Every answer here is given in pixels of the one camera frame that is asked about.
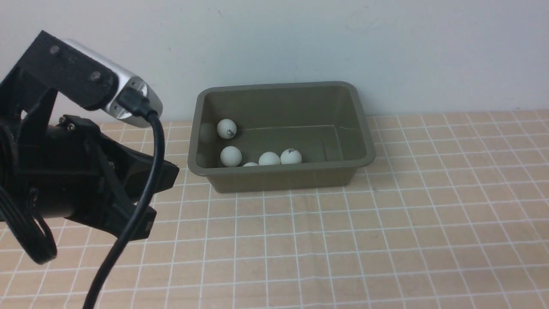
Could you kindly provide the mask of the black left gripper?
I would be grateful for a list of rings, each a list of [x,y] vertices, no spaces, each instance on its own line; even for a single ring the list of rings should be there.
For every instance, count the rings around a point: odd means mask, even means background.
[[[68,120],[75,130],[1,117],[1,221],[16,240],[51,241],[48,218],[120,237],[145,191],[153,156]]]

